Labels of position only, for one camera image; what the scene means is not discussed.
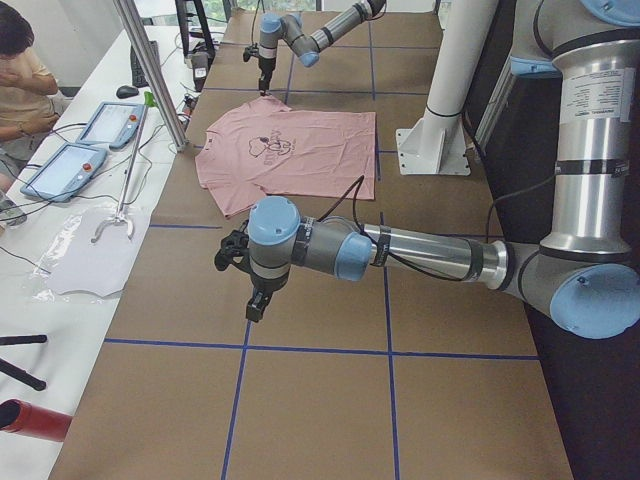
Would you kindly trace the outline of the pink Snoopy t-shirt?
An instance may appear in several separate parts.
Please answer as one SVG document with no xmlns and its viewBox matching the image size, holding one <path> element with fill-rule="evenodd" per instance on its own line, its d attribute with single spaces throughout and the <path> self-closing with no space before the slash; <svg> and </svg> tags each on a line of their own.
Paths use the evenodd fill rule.
<svg viewBox="0 0 640 480">
<path fill-rule="evenodd" d="M 231 217 L 267 195 L 339 197 L 363 177 L 375 198 L 376 114 L 293 110 L 262 96 L 222 115 L 195 157 L 201 187 Z"/>
</svg>

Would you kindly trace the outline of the black box with label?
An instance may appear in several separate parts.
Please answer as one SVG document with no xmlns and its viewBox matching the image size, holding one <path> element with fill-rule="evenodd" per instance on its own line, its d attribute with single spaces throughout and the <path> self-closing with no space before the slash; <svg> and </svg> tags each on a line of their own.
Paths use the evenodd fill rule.
<svg viewBox="0 0 640 480">
<path fill-rule="evenodd" d="M 197 51 L 187 55 L 185 62 L 192 71 L 194 90 L 196 92 L 201 92 L 204 88 L 214 58 L 215 53 L 208 51 Z"/>
</svg>

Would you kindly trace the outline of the metal reacher grabber tool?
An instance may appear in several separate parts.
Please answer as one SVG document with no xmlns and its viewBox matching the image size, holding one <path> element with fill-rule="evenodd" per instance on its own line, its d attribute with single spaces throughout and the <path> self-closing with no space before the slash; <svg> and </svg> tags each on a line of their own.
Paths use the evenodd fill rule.
<svg viewBox="0 0 640 480">
<path fill-rule="evenodd" d="M 103 220 L 97 226 L 97 228 L 96 228 L 96 230 L 94 232 L 94 235 L 91 238 L 91 243 L 92 244 L 96 244 L 100 240 L 100 238 L 102 237 L 102 234 L 106 230 L 106 228 L 110 227 L 110 226 L 122 226 L 122 225 L 124 225 L 126 227 L 127 238 L 129 240 L 133 239 L 134 230 L 135 230 L 134 221 L 131 218 L 128 217 L 128 214 L 126 213 L 126 205 L 125 205 L 125 203 L 126 203 L 126 199 L 127 199 L 127 194 L 128 194 L 128 190 L 129 190 L 129 185 L 130 185 L 131 176 L 132 176 L 132 173 L 133 173 L 136 157 L 137 157 L 138 150 L 139 150 L 139 147 L 140 147 L 140 142 L 141 142 L 142 133 L 143 133 L 143 130 L 144 130 L 144 125 L 145 125 L 145 122 L 146 122 L 148 110 L 150 108 L 153 108 L 155 105 L 156 105 L 156 102 L 155 102 L 154 94 L 151 93 L 151 92 L 145 92 L 144 93 L 144 107 L 142 109 L 142 113 L 141 113 L 139 121 L 138 121 L 138 127 L 137 127 L 136 134 L 135 134 L 135 137 L 134 137 L 132 151 L 131 151 L 131 154 L 130 154 L 130 157 L 129 157 L 129 161 L 128 161 L 128 165 L 127 165 L 127 168 L 126 168 L 126 175 L 125 175 L 124 183 L 123 183 L 120 195 L 119 195 L 119 199 L 118 199 L 116 210 L 115 210 L 113 215 L 107 217 L 105 220 Z"/>
</svg>

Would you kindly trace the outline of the black keyboard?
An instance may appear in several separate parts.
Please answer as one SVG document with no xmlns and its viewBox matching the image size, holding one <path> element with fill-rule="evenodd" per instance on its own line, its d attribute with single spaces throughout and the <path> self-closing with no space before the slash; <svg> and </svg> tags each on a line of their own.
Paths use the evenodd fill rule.
<svg viewBox="0 0 640 480">
<path fill-rule="evenodd" d="M 156 40 L 150 41 L 151 50 L 153 52 L 153 58 L 157 64 L 160 64 L 159 45 Z M 136 88 L 143 88 L 148 86 L 142 63 L 138 59 L 133 47 L 130 47 L 130 67 L 131 67 L 131 84 Z"/>
</svg>

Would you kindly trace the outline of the black computer mouse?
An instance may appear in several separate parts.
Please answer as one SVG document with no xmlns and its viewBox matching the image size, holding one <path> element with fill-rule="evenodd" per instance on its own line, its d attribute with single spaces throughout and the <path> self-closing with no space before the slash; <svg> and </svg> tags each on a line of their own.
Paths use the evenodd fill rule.
<svg viewBox="0 0 640 480">
<path fill-rule="evenodd" d="M 130 86 L 130 85 L 120 86 L 116 90 L 116 97 L 118 99 L 127 99 L 127 98 L 137 96 L 138 94 L 139 94 L 139 89 L 135 86 Z"/>
</svg>

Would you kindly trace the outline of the far teach pendant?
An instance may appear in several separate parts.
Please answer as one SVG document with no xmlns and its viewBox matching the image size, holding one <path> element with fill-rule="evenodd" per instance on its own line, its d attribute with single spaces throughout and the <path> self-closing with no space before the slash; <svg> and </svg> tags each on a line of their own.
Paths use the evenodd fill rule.
<svg viewBox="0 0 640 480">
<path fill-rule="evenodd" d="M 107 145 L 109 149 L 124 148 L 137 133 L 147 107 L 126 102 L 102 102 L 76 142 L 82 145 Z"/>
</svg>

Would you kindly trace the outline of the teach pendant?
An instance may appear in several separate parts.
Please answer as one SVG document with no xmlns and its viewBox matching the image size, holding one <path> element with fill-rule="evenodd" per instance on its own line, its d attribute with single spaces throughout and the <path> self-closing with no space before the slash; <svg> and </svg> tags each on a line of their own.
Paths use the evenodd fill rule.
<svg viewBox="0 0 640 480">
<path fill-rule="evenodd" d="M 107 145 L 109 149 L 124 148 L 137 133 L 147 107 L 126 102 L 102 102 L 76 142 L 82 145 Z"/>
<path fill-rule="evenodd" d="M 66 202 L 86 186 L 106 157 L 105 149 L 65 143 L 20 187 L 20 192 L 40 200 Z"/>
</svg>

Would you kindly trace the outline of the white cloth in plastic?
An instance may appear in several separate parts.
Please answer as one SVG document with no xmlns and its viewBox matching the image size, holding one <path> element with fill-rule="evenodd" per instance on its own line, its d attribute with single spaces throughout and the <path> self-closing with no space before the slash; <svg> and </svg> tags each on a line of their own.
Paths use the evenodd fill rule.
<svg viewBox="0 0 640 480">
<path fill-rule="evenodd" d="M 41 257 L 35 294 L 44 299 L 57 295 L 89 294 L 107 298 L 123 290 L 139 253 L 151 215 L 138 208 L 128 213 L 134 233 L 124 225 L 110 225 L 95 243 L 91 241 L 113 210 L 90 208 L 69 216 Z"/>
</svg>

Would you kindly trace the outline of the near teach pendant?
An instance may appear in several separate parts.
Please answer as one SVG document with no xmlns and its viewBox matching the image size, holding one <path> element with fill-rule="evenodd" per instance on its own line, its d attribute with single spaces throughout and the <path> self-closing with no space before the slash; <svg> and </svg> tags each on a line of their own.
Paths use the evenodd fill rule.
<svg viewBox="0 0 640 480">
<path fill-rule="evenodd" d="M 40 200 L 66 202 L 86 186 L 106 157 L 105 149 L 65 143 L 20 187 L 20 192 Z"/>
</svg>

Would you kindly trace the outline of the seated person beige shirt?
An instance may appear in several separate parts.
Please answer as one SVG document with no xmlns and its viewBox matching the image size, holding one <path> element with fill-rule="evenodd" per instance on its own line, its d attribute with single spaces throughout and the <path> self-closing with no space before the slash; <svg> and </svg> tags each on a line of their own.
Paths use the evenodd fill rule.
<svg viewBox="0 0 640 480">
<path fill-rule="evenodd" d="M 56 79 L 33 50 L 30 23 L 1 4 L 1 190 L 8 191 L 60 118 Z"/>
</svg>

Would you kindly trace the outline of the red cylinder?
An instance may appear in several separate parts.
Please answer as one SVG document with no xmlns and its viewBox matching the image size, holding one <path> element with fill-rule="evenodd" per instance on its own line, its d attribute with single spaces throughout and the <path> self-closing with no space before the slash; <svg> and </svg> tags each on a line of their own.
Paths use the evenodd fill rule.
<svg viewBox="0 0 640 480">
<path fill-rule="evenodd" d="M 1 403 L 1 431 L 63 442 L 73 417 L 31 403 L 10 399 Z"/>
</svg>

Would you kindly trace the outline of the aluminium frame post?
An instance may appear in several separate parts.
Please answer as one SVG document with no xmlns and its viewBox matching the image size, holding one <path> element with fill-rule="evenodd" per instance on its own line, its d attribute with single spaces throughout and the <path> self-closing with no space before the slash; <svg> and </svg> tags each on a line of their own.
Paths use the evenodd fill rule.
<svg viewBox="0 0 640 480">
<path fill-rule="evenodd" d="M 176 151 L 182 152 L 185 150 L 188 140 L 162 75 L 160 62 L 156 60 L 135 2 L 133 0 L 114 0 L 113 3 L 134 52 L 141 63 L 145 77 Z"/>
</svg>

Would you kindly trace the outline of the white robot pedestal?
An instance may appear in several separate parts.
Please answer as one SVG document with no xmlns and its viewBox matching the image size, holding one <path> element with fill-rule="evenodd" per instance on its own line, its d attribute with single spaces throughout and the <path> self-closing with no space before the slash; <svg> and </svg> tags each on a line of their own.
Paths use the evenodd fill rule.
<svg viewBox="0 0 640 480">
<path fill-rule="evenodd" d="M 452 3 L 424 114 L 396 131 L 401 174 L 470 174 L 462 113 L 497 6 L 497 0 Z"/>
</svg>

